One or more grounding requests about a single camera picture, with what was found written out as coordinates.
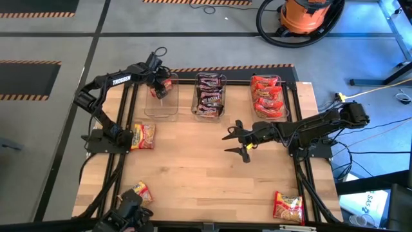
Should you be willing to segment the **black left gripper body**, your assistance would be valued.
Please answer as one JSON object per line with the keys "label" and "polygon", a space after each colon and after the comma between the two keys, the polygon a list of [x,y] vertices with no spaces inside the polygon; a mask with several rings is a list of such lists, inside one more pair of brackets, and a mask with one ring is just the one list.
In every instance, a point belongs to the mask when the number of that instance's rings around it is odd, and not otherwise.
{"label": "black left gripper body", "polygon": [[160,63],[145,64],[145,72],[142,77],[142,82],[145,84],[162,83],[167,79],[167,67],[162,66]]}

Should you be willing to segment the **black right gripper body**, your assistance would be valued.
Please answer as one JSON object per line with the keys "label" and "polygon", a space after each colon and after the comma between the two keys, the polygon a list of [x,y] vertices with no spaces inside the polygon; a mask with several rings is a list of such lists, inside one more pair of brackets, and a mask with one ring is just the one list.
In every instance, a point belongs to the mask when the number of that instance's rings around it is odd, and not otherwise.
{"label": "black right gripper body", "polygon": [[280,143],[280,135],[274,123],[261,121],[253,123],[252,130],[246,140],[247,144],[253,145],[272,141]]}

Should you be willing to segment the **clear plastic bin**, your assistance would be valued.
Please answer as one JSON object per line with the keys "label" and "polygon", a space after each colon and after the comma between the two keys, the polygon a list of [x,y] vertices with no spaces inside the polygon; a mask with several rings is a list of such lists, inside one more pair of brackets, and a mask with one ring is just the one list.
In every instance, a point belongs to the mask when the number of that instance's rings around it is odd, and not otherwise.
{"label": "clear plastic bin", "polygon": [[194,92],[193,92],[193,98],[192,98],[192,105],[191,105],[191,112],[192,112],[192,114],[194,115],[194,118],[197,120],[197,121],[201,121],[201,122],[219,122],[220,121],[220,119],[221,119],[221,117],[224,115],[224,113],[225,113],[225,92],[226,92],[226,85],[227,85],[227,78],[226,78],[226,76],[225,75],[223,75],[222,73],[217,73],[217,74],[220,74],[220,75],[222,75],[222,83],[221,83],[221,86],[223,87],[223,91],[220,93],[220,94],[222,94],[222,105],[223,105],[223,112],[221,113],[221,115],[219,116],[219,117],[216,117],[216,118],[207,118],[207,117],[200,117],[199,115],[197,115],[196,114],[196,109],[197,109],[197,103],[198,103],[198,96],[197,96],[197,93],[196,93],[196,88],[199,86],[199,82],[198,82],[198,75],[199,75],[200,73],[198,73],[197,75],[196,75],[196,78],[195,78],[195,82],[194,82]]}
{"label": "clear plastic bin", "polygon": [[178,111],[179,80],[176,73],[172,73],[173,88],[163,99],[157,99],[147,91],[144,113],[155,119],[165,119],[175,115]]}
{"label": "clear plastic bin", "polygon": [[[263,76],[264,77],[269,77],[269,76],[274,76],[274,75],[263,75]],[[255,100],[252,98],[252,92],[257,87],[260,87],[260,86],[252,87],[251,83],[252,83],[252,78],[250,78],[250,92],[249,92],[250,95],[249,96],[250,96],[250,101],[251,101],[250,104],[251,104],[251,107],[252,107],[252,113],[254,115],[255,121],[267,121],[267,122],[269,122],[269,121],[286,121],[287,117],[290,115],[290,112],[289,112],[288,106],[286,105],[286,101],[285,101],[285,90],[286,90],[286,88],[282,86],[283,82],[282,82],[281,78],[279,77],[279,80],[278,80],[277,84],[275,85],[275,86],[281,86],[282,87],[282,92],[279,94],[279,96],[277,98],[277,101],[282,101],[284,103],[283,107],[280,110],[278,110],[283,114],[283,116],[281,118],[278,118],[278,119],[264,119],[264,118],[258,117],[256,115],[255,110],[254,110]]]}

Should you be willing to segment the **black hazard-striped floor mat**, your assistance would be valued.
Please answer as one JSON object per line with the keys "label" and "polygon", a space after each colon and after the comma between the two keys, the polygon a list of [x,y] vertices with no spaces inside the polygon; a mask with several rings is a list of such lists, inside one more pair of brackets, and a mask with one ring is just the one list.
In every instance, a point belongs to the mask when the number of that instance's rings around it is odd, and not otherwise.
{"label": "black hazard-striped floor mat", "polygon": [[142,0],[143,3],[251,6],[252,0]]}
{"label": "black hazard-striped floor mat", "polygon": [[61,61],[0,60],[0,101],[47,101]]}
{"label": "black hazard-striped floor mat", "polygon": [[80,0],[0,0],[0,18],[73,17]]}
{"label": "black hazard-striped floor mat", "polygon": [[214,66],[202,68],[171,68],[180,79],[194,79],[197,73],[222,73],[231,81],[247,81],[253,75],[277,75],[282,81],[298,81],[296,69],[293,64],[259,64],[241,66]]}

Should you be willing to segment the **black stand foot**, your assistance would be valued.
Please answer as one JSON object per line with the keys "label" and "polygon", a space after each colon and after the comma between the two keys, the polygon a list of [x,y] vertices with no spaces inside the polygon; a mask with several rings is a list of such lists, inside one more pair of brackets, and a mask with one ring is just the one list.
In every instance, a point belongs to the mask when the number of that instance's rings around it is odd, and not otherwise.
{"label": "black stand foot", "polygon": [[396,80],[412,73],[412,61],[404,61],[395,66],[395,71],[385,79],[350,79],[350,86],[389,86]]}

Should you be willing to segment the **black bulky device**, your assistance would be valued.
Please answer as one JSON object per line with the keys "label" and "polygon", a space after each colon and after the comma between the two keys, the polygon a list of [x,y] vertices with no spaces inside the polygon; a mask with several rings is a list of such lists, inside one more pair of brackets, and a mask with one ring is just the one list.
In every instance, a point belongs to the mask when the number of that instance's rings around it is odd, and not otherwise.
{"label": "black bulky device", "polygon": [[94,226],[92,232],[154,232],[150,221],[153,212],[142,207],[143,199],[132,189],[122,194],[122,201],[117,209],[109,210]]}

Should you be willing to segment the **white printed sign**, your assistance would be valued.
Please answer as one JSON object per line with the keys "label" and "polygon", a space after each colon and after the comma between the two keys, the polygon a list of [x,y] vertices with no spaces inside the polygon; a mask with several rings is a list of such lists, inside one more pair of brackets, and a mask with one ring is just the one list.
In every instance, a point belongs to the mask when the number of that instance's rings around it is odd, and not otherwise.
{"label": "white printed sign", "polygon": [[341,195],[339,204],[351,215],[369,214],[375,221],[374,227],[379,227],[387,198],[388,193],[386,191],[367,191],[365,193]]}

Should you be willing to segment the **clear plastic cups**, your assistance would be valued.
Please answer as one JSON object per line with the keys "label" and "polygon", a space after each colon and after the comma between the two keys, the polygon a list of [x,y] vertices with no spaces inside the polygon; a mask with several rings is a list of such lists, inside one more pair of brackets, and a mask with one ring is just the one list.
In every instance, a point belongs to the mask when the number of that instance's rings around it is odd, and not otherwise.
{"label": "clear plastic cups", "polygon": [[371,217],[369,214],[351,215],[349,217],[349,221],[351,224],[355,226],[360,226],[360,227],[374,227],[375,226],[375,221],[373,217]]}

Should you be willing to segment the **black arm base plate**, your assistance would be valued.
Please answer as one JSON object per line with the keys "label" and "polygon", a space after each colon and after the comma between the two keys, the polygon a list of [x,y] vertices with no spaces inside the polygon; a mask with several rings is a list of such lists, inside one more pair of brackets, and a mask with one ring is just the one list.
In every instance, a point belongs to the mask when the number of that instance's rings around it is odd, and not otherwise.
{"label": "black arm base plate", "polygon": [[85,149],[90,153],[128,153],[132,145],[133,132],[123,131],[120,138],[110,139],[102,129],[94,129],[90,135],[82,135]]}
{"label": "black arm base plate", "polygon": [[300,139],[294,139],[291,145],[289,145],[288,150],[290,156],[297,158],[298,160],[308,158],[329,159],[332,157],[331,146],[331,138],[324,136],[314,138],[309,142],[302,142]]}

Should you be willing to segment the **silver metal bracket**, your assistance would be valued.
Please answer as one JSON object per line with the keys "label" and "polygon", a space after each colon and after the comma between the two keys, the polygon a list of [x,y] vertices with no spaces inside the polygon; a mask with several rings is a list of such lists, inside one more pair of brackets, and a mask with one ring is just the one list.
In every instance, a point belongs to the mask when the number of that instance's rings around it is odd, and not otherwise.
{"label": "silver metal bracket", "polygon": [[280,230],[290,231],[290,232],[317,232],[316,227],[308,226],[297,226],[297,225],[283,225],[279,226]]}

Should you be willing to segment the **grey metal rail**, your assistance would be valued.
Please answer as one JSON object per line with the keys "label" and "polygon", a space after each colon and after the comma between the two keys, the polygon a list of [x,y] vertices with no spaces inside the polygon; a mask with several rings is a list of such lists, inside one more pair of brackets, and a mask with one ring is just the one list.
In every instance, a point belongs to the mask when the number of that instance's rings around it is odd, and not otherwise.
{"label": "grey metal rail", "polygon": [[378,4],[380,6],[380,9],[382,10],[382,13],[384,14],[384,17],[386,18],[386,22],[388,23],[389,28],[391,29],[392,33],[395,36],[395,39],[406,59],[406,61],[412,61],[412,56],[407,49],[407,46],[404,43],[403,37],[399,34],[397,27],[395,26],[395,23],[392,20],[391,15],[389,14],[388,10],[384,6],[383,0],[378,0]]}

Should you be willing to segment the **black overhead frame bar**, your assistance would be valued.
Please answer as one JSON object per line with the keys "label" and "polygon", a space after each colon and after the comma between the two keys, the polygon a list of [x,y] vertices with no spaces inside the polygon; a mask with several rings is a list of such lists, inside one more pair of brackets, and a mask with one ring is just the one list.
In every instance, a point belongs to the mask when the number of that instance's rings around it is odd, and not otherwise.
{"label": "black overhead frame bar", "polygon": [[[55,220],[44,222],[27,222],[22,224],[0,225],[0,232],[76,232],[88,231],[94,228],[99,219],[97,218],[74,218],[69,220]],[[154,227],[181,227],[202,229],[203,222],[171,222],[153,221]],[[215,229],[267,229],[280,230],[280,224],[258,224],[258,223],[226,223],[215,222]],[[317,232],[398,232],[390,229],[376,229],[371,227],[350,226],[343,223],[307,222],[304,226],[316,227]]]}

